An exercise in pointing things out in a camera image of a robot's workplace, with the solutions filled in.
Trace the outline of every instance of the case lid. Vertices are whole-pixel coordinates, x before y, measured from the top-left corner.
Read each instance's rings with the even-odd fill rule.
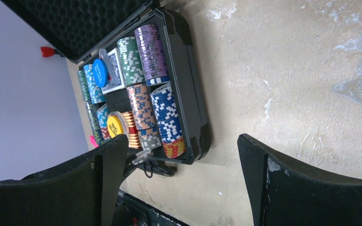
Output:
[[[1,0],[70,61],[139,20],[159,0]]]

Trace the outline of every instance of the stack of poker chips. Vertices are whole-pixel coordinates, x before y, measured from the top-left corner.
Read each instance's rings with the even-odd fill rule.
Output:
[[[146,85],[153,86],[170,81],[159,30],[153,24],[144,25],[134,31],[143,65]]]
[[[90,91],[92,103],[98,104],[105,102],[105,97],[103,96],[102,89],[95,82],[92,65],[85,65],[84,71],[87,78],[88,90]]]
[[[126,37],[117,41],[120,50],[120,63],[123,67],[127,85],[145,82],[140,53],[135,37]]]
[[[185,152],[185,144],[170,83],[157,88],[150,98],[165,155],[171,159],[177,158]]]
[[[148,89],[144,84],[127,87],[134,122],[138,130],[155,126],[153,111],[150,107]]]
[[[100,130],[102,131],[102,136],[104,140],[110,139],[109,130],[107,129],[107,119],[109,117],[109,110],[107,109],[107,104],[101,106],[97,111],[96,115],[98,117],[98,122],[100,125]]]
[[[122,116],[128,127],[128,147],[141,148],[140,139],[138,138],[138,130],[134,123],[132,112],[124,112]]]
[[[84,98],[84,101],[90,101],[91,96],[90,96],[90,90],[88,89],[87,77],[85,77],[85,71],[80,70],[77,72],[77,75],[78,75],[78,81],[80,82],[82,97]]]
[[[100,130],[100,125],[98,121],[98,116],[96,114],[98,107],[93,104],[91,101],[85,102],[85,107],[87,109],[88,119],[90,120],[90,125],[92,129],[92,135],[95,138],[97,145],[103,144],[105,141],[102,136],[102,131]]]
[[[138,131],[138,135],[144,150],[152,151],[161,146],[159,133],[157,132],[156,127],[140,130]]]

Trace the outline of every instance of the pink object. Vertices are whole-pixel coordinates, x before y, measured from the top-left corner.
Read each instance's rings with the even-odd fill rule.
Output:
[[[90,136],[90,142],[92,145],[94,145],[95,147],[98,147],[99,145],[95,142],[95,138],[93,137],[93,135]]]

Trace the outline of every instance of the black foam insert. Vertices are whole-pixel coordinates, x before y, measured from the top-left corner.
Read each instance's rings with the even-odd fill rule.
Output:
[[[147,0],[2,0],[70,60],[86,54]]]

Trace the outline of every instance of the poker chip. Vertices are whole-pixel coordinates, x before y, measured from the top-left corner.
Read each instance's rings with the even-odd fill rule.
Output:
[[[154,90],[150,97],[165,155],[177,158],[185,152],[185,144],[170,83]]]
[[[92,68],[97,85],[101,88],[105,87],[108,81],[108,72],[105,62],[101,59],[95,59]]]
[[[138,131],[140,142],[144,150],[153,150],[160,147],[159,133],[153,128]]]
[[[138,130],[155,127],[148,89],[143,84],[127,87],[134,123]]]
[[[117,41],[120,51],[120,63],[127,86],[145,82],[142,62],[135,37],[126,37]]]
[[[177,158],[185,153],[185,143],[182,137],[171,143],[163,142],[163,148],[165,155],[170,159]]]
[[[103,96],[102,89],[97,85],[94,78],[94,72],[92,65],[84,66],[85,77],[88,83],[88,90],[90,91],[90,97],[93,104],[105,102],[105,96]]]
[[[90,90],[88,89],[87,77],[85,71],[80,70],[77,72],[78,81],[80,83],[81,93],[84,101],[91,101]]]
[[[156,80],[153,80],[160,77],[168,77],[158,28],[153,24],[148,24],[137,28],[134,34],[147,85],[152,86],[164,83],[164,81],[158,83]]]
[[[131,162],[133,165],[138,165],[138,164],[141,164],[144,161],[148,160],[153,155],[153,151],[152,150],[143,150],[143,151],[136,153],[136,155],[137,155],[137,158],[132,160],[132,162]]]
[[[154,86],[154,85],[160,85],[160,84],[167,83],[167,82],[170,82],[170,78],[168,76],[165,76],[165,77],[158,77],[158,78],[146,80],[146,85]]]
[[[93,129],[92,130],[92,135],[95,138],[95,143],[97,145],[104,144],[105,140],[103,139],[102,131],[100,130],[100,128],[99,129]]]
[[[111,138],[119,134],[129,135],[128,123],[120,112],[111,112],[107,118],[107,129]]]
[[[109,117],[109,110],[107,104],[102,105],[97,111],[98,122],[102,131],[102,136],[105,140],[110,139],[109,130],[107,129],[107,119]]]
[[[98,111],[98,105],[93,104],[91,101],[87,101],[85,102],[85,108],[87,110],[87,115],[90,121],[91,129],[100,130],[98,116],[96,114],[96,111]]]
[[[101,127],[100,131],[102,131],[102,137],[104,140],[110,139],[110,134],[109,134],[109,130],[107,129],[107,127]]]

